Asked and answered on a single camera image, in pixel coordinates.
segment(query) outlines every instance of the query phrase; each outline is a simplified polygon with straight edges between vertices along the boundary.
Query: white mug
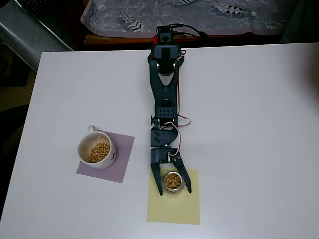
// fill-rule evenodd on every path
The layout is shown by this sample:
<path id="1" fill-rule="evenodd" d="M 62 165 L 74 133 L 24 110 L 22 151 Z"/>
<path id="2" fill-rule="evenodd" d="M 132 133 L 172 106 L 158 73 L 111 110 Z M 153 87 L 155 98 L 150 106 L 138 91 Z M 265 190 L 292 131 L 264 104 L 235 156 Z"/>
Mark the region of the white mug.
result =
<path id="1" fill-rule="evenodd" d="M 110 151 L 108 155 L 106 155 L 105 158 L 103 158 L 101 161 L 96 162 L 96 163 L 89 163 L 89 156 L 90 156 L 90 151 L 92 148 L 95 146 L 97 142 L 107 142 L 110 145 Z M 111 141 L 110 137 L 106 133 L 97 131 L 94 125 L 90 125 L 88 127 L 88 134 L 85 135 L 78 148 L 78 153 L 80 156 L 80 159 L 83 163 L 94 167 L 94 168 L 108 168 L 110 167 L 116 157 L 116 150 L 113 142 Z"/>

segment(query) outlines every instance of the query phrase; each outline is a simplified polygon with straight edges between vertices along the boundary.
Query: black cable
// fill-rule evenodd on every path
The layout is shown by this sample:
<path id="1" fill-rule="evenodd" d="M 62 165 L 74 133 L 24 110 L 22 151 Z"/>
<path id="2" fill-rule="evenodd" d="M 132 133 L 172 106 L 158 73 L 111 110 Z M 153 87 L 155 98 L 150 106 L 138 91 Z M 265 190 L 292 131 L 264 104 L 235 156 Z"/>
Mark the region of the black cable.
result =
<path id="1" fill-rule="evenodd" d="M 188 32 L 175 31 L 175 32 L 173 32 L 173 33 L 174 33 L 174 36 L 177 36 L 177 35 L 183 35 L 183 36 L 189 35 L 189 36 L 197 37 L 197 38 L 199 38 L 199 39 L 202 40 L 202 38 L 201 38 L 200 36 L 197 36 L 197 35 L 195 35 L 195 34 L 188 33 Z"/>
<path id="2" fill-rule="evenodd" d="M 190 28 L 190 29 L 196 31 L 196 32 L 198 33 L 198 35 L 199 35 L 200 37 L 202 37 L 203 39 L 205 39 L 205 40 L 209 39 L 209 35 L 208 35 L 208 34 L 206 34 L 206 33 L 203 32 L 203 31 L 198 31 L 195 27 L 190 26 L 190 25 L 181 24 L 181 23 L 174 23 L 174 24 L 169 24 L 169 26 L 171 26 L 171 27 L 188 27 L 188 28 Z"/>

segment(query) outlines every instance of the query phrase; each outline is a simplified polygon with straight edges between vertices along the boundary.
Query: red wire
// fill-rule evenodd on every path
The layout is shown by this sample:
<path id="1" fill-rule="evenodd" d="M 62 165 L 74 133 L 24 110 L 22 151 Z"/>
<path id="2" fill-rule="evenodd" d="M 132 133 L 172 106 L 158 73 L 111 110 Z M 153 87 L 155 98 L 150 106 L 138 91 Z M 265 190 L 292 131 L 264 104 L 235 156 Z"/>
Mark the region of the red wire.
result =
<path id="1" fill-rule="evenodd" d="M 186 54 L 186 50 L 181 50 L 181 55 L 177 58 L 178 62 L 179 62 L 179 59 L 180 59 L 183 55 L 185 55 L 185 54 Z M 185 127 L 185 126 L 190 125 L 191 120 L 190 120 L 190 118 L 188 118 L 188 117 L 186 117 L 186 116 L 181 116 L 181 115 L 179 114 L 179 111 L 180 111 L 180 86 L 179 86 L 179 84 L 180 84 L 180 81 L 179 81 L 179 71 L 178 71 L 178 76 L 177 76 L 177 88 L 178 88 L 178 113 L 177 113 L 177 115 L 178 115 L 179 117 L 182 117 L 182 118 L 184 118 L 184 119 L 189 120 L 189 122 L 188 122 L 187 124 L 178 125 L 178 127 Z"/>
<path id="2" fill-rule="evenodd" d="M 164 124 L 165 126 L 160 127 L 160 129 L 162 130 L 162 129 L 168 127 L 167 125 L 168 125 L 169 123 L 170 123 L 173 127 L 175 127 L 175 128 L 177 129 L 178 134 L 179 134 L 179 144 L 178 144 L 178 148 L 177 148 L 176 153 L 175 153 L 175 154 L 170 154 L 170 153 L 169 153 L 170 156 L 175 157 L 176 155 L 178 155 L 178 152 L 179 152 L 179 150 L 180 150 L 181 136 L 180 136 L 180 131 L 179 131 L 179 129 L 177 128 L 176 125 L 173 124 L 173 122 L 167 122 L 167 123 L 165 123 L 165 124 Z"/>

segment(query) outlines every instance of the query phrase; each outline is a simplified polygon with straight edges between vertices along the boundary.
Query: mug handle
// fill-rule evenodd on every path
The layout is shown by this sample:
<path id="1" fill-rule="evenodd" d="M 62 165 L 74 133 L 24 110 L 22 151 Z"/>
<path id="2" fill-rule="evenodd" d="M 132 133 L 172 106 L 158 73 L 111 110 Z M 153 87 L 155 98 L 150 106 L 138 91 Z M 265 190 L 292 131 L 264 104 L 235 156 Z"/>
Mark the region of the mug handle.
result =
<path id="1" fill-rule="evenodd" d="M 92 132 L 95 132 L 95 131 L 97 131 L 97 129 L 96 129 L 96 127 L 95 127 L 94 125 L 90 125 L 90 126 L 88 127 L 88 132 L 89 132 L 89 133 L 92 133 Z"/>

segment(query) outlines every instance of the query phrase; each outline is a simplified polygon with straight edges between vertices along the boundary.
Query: purple paper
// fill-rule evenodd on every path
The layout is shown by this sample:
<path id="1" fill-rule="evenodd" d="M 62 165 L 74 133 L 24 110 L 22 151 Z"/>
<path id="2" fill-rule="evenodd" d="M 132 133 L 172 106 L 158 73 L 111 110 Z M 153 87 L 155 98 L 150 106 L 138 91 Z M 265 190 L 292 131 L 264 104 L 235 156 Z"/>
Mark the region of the purple paper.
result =
<path id="1" fill-rule="evenodd" d="M 76 173 L 122 183 L 133 148 L 134 137 L 102 130 L 100 131 L 106 133 L 110 137 L 112 143 L 115 145 L 115 162 L 110 167 L 105 169 L 96 169 L 86 165 L 83 162 L 80 162 Z"/>

